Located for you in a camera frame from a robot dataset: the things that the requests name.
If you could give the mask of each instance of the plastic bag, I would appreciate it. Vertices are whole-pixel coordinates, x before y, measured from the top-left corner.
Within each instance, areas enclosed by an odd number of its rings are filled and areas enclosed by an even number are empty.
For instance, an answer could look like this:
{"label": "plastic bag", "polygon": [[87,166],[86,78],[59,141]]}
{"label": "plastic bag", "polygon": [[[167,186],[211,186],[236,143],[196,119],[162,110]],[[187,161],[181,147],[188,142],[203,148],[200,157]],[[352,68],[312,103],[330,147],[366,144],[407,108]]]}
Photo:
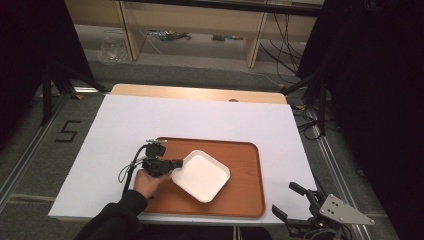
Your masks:
{"label": "plastic bag", "polygon": [[106,65],[128,62],[128,53],[124,41],[108,35],[103,37],[98,60]]}
{"label": "plastic bag", "polygon": [[180,32],[171,32],[171,31],[154,31],[150,30],[150,36],[158,38],[162,41],[175,40],[180,38],[185,38],[187,40],[191,39],[190,33],[180,33]]}

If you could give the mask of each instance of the black sleeve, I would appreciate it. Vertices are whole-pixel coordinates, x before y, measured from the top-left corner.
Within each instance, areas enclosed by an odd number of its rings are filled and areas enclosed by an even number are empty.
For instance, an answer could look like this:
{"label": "black sleeve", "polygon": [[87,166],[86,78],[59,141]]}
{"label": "black sleeve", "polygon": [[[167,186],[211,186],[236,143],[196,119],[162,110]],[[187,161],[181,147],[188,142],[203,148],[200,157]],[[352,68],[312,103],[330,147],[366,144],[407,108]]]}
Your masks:
{"label": "black sleeve", "polygon": [[118,203],[106,205],[75,239],[131,239],[140,227],[137,216],[146,207],[146,198],[137,191],[129,190]]}

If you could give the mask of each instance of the person's arm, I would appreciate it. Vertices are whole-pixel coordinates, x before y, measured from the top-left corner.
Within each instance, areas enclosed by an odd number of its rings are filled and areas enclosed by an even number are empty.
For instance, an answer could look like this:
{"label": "person's arm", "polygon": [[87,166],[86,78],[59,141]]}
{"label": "person's arm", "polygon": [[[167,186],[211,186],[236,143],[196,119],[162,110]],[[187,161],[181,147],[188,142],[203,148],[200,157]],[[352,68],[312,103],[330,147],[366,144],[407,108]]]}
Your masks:
{"label": "person's arm", "polygon": [[130,239],[139,230],[137,216],[147,207],[146,198],[151,198],[159,185],[169,178],[170,174],[153,178],[145,170],[139,170],[134,190],[128,190],[118,203],[106,205],[75,239]]}

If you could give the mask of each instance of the black cloth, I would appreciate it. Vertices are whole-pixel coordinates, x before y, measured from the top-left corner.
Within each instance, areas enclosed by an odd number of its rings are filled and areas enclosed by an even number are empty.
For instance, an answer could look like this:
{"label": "black cloth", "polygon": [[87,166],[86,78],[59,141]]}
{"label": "black cloth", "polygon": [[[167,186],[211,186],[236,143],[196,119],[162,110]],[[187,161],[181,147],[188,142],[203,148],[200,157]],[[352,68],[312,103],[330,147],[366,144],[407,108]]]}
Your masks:
{"label": "black cloth", "polygon": [[[137,216],[147,207],[146,198],[128,190],[118,203],[109,203],[88,222],[76,240],[140,239],[140,240],[231,240],[231,226],[141,225]],[[240,228],[244,240],[271,240],[261,227]]]}

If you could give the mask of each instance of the wire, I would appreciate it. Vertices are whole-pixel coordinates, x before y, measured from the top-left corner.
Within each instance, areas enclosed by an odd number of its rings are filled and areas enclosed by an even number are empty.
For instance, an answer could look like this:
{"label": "wire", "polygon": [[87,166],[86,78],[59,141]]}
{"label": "wire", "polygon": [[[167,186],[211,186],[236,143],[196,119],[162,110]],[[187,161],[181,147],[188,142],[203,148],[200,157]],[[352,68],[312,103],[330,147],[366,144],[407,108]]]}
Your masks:
{"label": "wire", "polygon": [[251,75],[262,76],[262,77],[267,78],[270,82],[274,83],[275,85],[280,86],[279,83],[277,83],[276,81],[272,80],[270,77],[268,77],[267,75],[262,74],[262,73],[251,73],[251,72],[245,72],[245,71],[241,71],[241,70],[236,70],[236,72],[242,72],[242,73],[248,73],[248,74],[251,74]]}
{"label": "wire", "polygon": [[296,74],[296,71],[293,70],[291,67],[289,67],[287,64],[285,64],[283,61],[281,61],[279,58],[275,57],[274,55],[272,55],[270,52],[268,52],[264,45],[262,45],[262,43],[259,43],[259,45],[262,47],[262,49],[265,51],[265,53],[267,53],[270,57],[272,57],[274,60],[276,60],[278,63],[280,63],[281,65],[283,65],[284,67],[286,67],[290,72]]}
{"label": "wire", "polygon": [[[122,170],[119,172],[118,181],[120,183],[122,183],[125,180],[125,178],[126,178],[126,176],[128,174],[128,171],[130,170],[131,167],[136,167],[136,166],[140,165],[141,163],[143,163],[143,160],[145,159],[145,157],[142,157],[142,158],[138,159],[138,155],[140,154],[141,150],[143,150],[145,147],[146,147],[146,145],[143,145],[140,149],[138,149],[138,151],[135,154],[134,159],[132,160],[132,162],[130,164],[128,164],[127,166],[125,166],[124,168],[122,168]],[[122,175],[122,172],[124,170],[125,170],[125,173],[124,173],[124,176],[121,179],[121,175]]]}
{"label": "wire", "polygon": [[312,235],[311,238],[309,238],[310,240],[313,240],[314,238],[316,238],[317,236],[321,235],[321,234],[325,234],[325,233],[332,233],[334,236],[337,236],[337,232],[331,228],[324,228],[324,229],[315,229],[315,230],[311,230],[307,233],[305,233],[305,235],[303,235],[303,239],[308,239],[308,235]]}
{"label": "wire", "polygon": [[[280,56],[281,56],[281,52],[283,51],[283,46],[284,46],[284,44],[285,44],[285,38],[286,38],[286,33],[287,32],[285,32],[284,33],[284,35],[283,35],[283,32],[281,31],[281,28],[280,28],[280,24],[278,23],[278,20],[277,20],[277,17],[276,17],[276,15],[274,14],[274,17],[275,17],[275,21],[276,21],[276,23],[277,23],[277,26],[278,26],[278,30],[280,31],[280,34],[281,34],[281,37],[283,37],[283,42],[281,43],[281,46],[280,46],[280,49],[279,49],[279,52],[278,52],[278,59],[280,59]],[[296,72],[297,72],[297,70],[296,70],[296,67],[293,65],[293,68],[294,68],[294,70],[293,70],[293,72],[296,74]]]}
{"label": "wire", "polygon": [[[304,116],[303,116],[303,114],[298,114],[298,113],[294,113],[293,115],[294,115],[294,116],[298,116],[298,117],[304,117]],[[315,119],[313,119],[313,118],[311,118],[311,117],[307,117],[307,118],[308,118],[308,119],[307,119],[308,121],[315,121]]]}
{"label": "wire", "polygon": [[[272,45],[272,46],[274,46],[274,48],[276,48],[277,50],[280,50],[280,48],[278,48],[277,46],[275,46],[275,44],[272,42],[272,40],[271,40],[271,39],[269,39],[269,42],[271,43],[271,45]],[[284,53],[284,54],[290,55],[290,53],[285,52],[285,51],[281,51],[281,53]],[[299,60],[301,59],[301,57],[298,57],[298,56],[294,56],[294,55],[293,55],[293,57],[294,57],[294,58],[297,58],[297,59],[299,59]]]}
{"label": "wire", "polygon": [[307,135],[307,130],[308,129],[311,129],[313,126],[315,126],[316,124],[317,124],[317,122],[318,122],[318,120],[316,120],[316,119],[314,119],[314,118],[312,118],[312,117],[309,117],[308,115],[307,115],[307,110],[308,109],[310,109],[310,108],[313,108],[314,110],[315,110],[315,108],[314,107],[312,107],[312,106],[306,106],[305,107],[305,109],[302,111],[302,115],[301,116],[303,116],[303,118],[305,119],[305,120],[307,120],[307,121],[309,121],[309,122],[307,122],[307,123],[305,123],[305,124],[302,124],[302,125],[300,125],[300,126],[297,126],[297,128],[298,128],[298,130],[299,130],[299,132],[301,132],[301,133],[303,133],[303,136],[307,139],[307,140],[310,140],[310,141],[313,141],[313,140],[318,140],[320,137],[321,137],[321,133],[317,136],[317,137],[310,137],[310,136],[308,136]]}
{"label": "wire", "polygon": [[313,108],[313,107],[311,107],[311,106],[304,106],[304,108],[303,109],[299,109],[299,110],[297,110],[295,113],[296,113],[296,115],[298,115],[298,116],[300,116],[300,117],[302,117],[303,118],[303,120],[306,120],[306,121],[315,121],[315,119],[314,118],[312,118],[312,117],[310,117],[310,116],[308,116],[307,115],[307,110],[309,109],[309,108]]}
{"label": "wire", "polygon": [[297,65],[295,59],[293,58],[292,50],[295,53],[297,53],[297,54],[299,54],[299,53],[296,50],[294,50],[294,48],[291,46],[291,44],[289,42],[289,34],[288,34],[288,27],[289,27],[289,21],[290,21],[290,17],[289,16],[290,15],[288,15],[288,14],[285,15],[285,17],[286,17],[286,21],[285,21],[286,22],[286,26],[285,26],[285,32],[283,34],[283,31],[281,30],[280,24],[279,24],[278,19],[277,19],[277,15],[274,13],[275,22],[277,23],[278,30],[280,31],[281,37],[283,38],[283,42],[282,42],[281,47],[280,47],[280,53],[278,55],[278,58],[280,57],[280,54],[281,54],[281,52],[283,50],[283,46],[286,45],[287,50],[289,51],[290,60],[291,60],[291,62],[293,64],[293,67],[294,67],[295,71],[297,71],[298,65]]}
{"label": "wire", "polygon": [[347,238],[347,236],[346,236],[346,233],[344,232],[344,228],[346,228],[347,229],[347,231],[349,232],[349,240],[352,240],[353,239],[353,235],[352,235],[352,231],[350,231],[350,229],[346,226],[346,225],[344,225],[344,224],[342,224],[342,231],[343,231],[343,235]]}

